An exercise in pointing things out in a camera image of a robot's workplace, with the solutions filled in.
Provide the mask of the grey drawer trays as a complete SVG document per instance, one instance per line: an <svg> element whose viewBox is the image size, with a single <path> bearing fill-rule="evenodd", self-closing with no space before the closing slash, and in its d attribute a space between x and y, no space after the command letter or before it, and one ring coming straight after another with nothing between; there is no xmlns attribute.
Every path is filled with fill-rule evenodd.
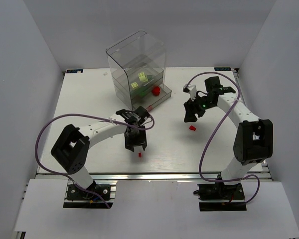
<svg viewBox="0 0 299 239"><path fill-rule="evenodd" d="M164 68L111 69L111 75L116 96L132 111L140 106L151 111L171 97Z"/></svg>

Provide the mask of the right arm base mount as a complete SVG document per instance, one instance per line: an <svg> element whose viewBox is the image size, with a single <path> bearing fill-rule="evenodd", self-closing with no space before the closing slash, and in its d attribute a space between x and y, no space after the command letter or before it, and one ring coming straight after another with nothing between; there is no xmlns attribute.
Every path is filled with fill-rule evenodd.
<svg viewBox="0 0 299 239"><path fill-rule="evenodd" d="M246 211L245 194L241 183L226 185L224 183L198 184L193 192L199 199L201 212Z"/></svg>

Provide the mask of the yellow lego brick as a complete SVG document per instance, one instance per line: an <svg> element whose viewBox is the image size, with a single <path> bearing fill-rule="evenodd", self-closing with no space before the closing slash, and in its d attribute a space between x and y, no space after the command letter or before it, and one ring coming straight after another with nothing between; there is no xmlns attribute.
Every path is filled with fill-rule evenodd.
<svg viewBox="0 0 299 239"><path fill-rule="evenodd" d="M131 87L134 89L134 88L137 88L139 85L137 84L137 82L132 82L131 83Z"/></svg>
<svg viewBox="0 0 299 239"><path fill-rule="evenodd" d="M143 83L148 81L147 75L144 72L138 73L138 77L139 80Z"/></svg>

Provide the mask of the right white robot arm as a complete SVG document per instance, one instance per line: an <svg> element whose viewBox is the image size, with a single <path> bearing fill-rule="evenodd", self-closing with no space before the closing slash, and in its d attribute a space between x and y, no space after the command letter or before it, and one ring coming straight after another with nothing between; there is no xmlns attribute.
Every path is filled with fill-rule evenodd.
<svg viewBox="0 0 299 239"><path fill-rule="evenodd" d="M206 79L205 88L206 93L201 97L195 85L184 85L183 91L190 95L184 103L184 122L196 122L208 109L215 107L225 113L215 131L218 131L225 119L231 120L237 129L233 145L234 157L215 182L235 185L246 177L251 168L272 156L273 123L253 114L240 101L239 88L221 85L219 77Z"/></svg>

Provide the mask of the red white green lego stack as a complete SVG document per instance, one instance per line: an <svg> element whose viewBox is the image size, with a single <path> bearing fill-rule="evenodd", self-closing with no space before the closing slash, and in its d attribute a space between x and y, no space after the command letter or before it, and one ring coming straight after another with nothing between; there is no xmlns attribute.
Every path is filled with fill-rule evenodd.
<svg viewBox="0 0 299 239"><path fill-rule="evenodd" d="M160 87L159 86L154 87L151 92L154 96L159 96L160 95Z"/></svg>

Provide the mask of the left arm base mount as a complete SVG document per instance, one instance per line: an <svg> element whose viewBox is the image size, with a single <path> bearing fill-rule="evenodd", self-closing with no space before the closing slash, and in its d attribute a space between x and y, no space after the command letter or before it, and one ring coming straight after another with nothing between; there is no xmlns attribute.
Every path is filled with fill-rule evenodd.
<svg viewBox="0 0 299 239"><path fill-rule="evenodd" d="M109 209L112 207L116 194L116 181L94 180L94 194L76 187L73 182L66 186L63 208L68 209Z"/></svg>

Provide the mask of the clear acrylic cover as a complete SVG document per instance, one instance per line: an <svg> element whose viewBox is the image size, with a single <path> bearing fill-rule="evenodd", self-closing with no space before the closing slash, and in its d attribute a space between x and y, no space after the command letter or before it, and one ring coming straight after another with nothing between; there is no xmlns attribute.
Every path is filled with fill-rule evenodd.
<svg viewBox="0 0 299 239"><path fill-rule="evenodd" d="M138 68L150 66L164 68L165 45L144 30L139 30L106 49L111 69Z"/></svg>

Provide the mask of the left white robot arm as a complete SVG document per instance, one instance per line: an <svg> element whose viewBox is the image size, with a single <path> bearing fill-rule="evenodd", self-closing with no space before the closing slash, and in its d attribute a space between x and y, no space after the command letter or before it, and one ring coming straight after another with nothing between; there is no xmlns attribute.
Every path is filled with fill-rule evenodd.
<svg viewBox="0 0 299 239"><path fill-rule="evenodd" d="M115 135L123 134L125 149L147 147L144 123L150 114L143 107L134 111L119 110L111 117L83 127L67 125L52 147L51 155L81 188L96 192L98 185L89 175L85 162L91 147Z"/></svg>

